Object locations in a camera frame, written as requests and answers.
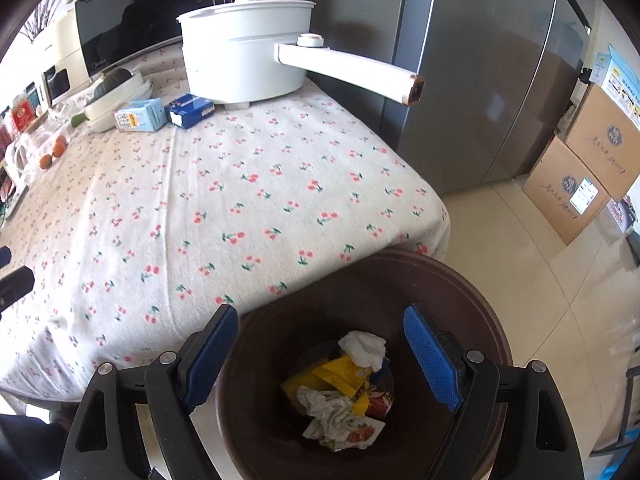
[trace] tissue pack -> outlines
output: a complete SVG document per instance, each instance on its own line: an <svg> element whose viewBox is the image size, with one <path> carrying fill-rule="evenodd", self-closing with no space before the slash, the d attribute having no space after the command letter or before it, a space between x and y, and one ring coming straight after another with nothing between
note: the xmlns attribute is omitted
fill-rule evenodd
<svg viewBox="0 0 640 480"><path fill-rule="evenodd" d="M116 126L123 132L156 132L166 124L162 99L131 101L113 113Z"/></svg>
<svg viewBox="0 0 640 480"><path fill-rule="evenodd" d="M185 94L182 97L178 97L164 109L166 110L167 118L173 124L185 130L209 117L215 111L213 101L193 94Z"/></svg>

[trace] tile floor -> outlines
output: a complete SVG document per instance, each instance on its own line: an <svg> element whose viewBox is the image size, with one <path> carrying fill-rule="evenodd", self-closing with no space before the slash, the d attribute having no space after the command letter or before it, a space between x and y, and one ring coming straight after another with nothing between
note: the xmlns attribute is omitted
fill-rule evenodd
<svg viewBox="0 0 640 480"><path fill-rule="evenodd" d="M640 269L606 210L569 245L522 192L523 179L444 197L451 218L445 263L492 305L513 361L536 358L566 404L587 479L615 440L625 372L640 338Z"/></svg>

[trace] dark blue box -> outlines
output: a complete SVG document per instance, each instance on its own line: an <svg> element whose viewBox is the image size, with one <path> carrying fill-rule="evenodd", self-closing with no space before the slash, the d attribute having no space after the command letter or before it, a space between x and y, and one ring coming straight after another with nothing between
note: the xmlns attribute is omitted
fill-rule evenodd
<svg viewBox="0 0 640 480"><path fill-rule="evenodd" d="M213 101L209 99L185 94L171 101L164 107L164 110L170 122L187 130L204 118L209 117L215 111L215 107Z"/></svg>

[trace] dried branch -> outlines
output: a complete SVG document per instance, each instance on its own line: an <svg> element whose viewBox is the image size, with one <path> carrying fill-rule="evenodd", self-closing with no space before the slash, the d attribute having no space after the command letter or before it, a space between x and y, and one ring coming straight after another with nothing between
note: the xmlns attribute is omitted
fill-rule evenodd
<svg viewBox="0 0 640 480"><path fill-rule="evenodd" d="M52 22L59 4L60 0L42 0L22 26L20 33L33 43L36 36Z"/></svg>

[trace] refrigerator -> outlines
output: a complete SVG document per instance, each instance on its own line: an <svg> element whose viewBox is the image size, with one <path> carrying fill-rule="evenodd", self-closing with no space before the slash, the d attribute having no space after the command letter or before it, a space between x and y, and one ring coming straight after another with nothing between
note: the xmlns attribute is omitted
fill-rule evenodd
<svg viewBox="0 0 640 480"><path fill-rule="evenodd" d="M438 193L528 173L567 110L596 0L311 0L325 44L420 73L411 108L311 75Z"/></svg>

